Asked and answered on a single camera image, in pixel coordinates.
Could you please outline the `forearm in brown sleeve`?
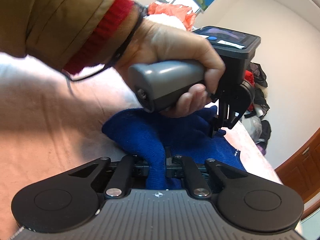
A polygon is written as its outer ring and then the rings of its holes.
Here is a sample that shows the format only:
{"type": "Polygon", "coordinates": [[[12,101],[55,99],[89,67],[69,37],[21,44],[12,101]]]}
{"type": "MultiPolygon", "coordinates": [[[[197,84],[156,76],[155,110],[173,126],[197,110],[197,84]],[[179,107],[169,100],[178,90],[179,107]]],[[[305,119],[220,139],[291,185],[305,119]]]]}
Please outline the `forearm in brown sleeve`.
{"type": "Polygon", "coordinates": [[[114,64],[152,25],[133,0],[1,0],[1,52],[74,75],[114,64]]]}

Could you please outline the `person's left hand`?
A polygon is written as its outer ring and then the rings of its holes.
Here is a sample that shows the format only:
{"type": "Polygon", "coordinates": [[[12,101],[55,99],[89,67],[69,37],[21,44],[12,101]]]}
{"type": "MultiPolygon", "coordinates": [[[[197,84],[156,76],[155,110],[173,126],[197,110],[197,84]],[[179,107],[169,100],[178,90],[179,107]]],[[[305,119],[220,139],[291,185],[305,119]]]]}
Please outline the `person's left hand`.
{"type": "Polygon", "coordinates": [[[225,72],[225,64],[210,43],[200,36],[144,19],[114,68],[128,85],[129,66],[167,60],[196,60],[206,67],[206,72],[205,84],[189,88],[179,98],[176,106],[164,114],[180,118],[203,109],[210,102],[208,93],[215,93],[217,90],[219,80],[225,72]]]}

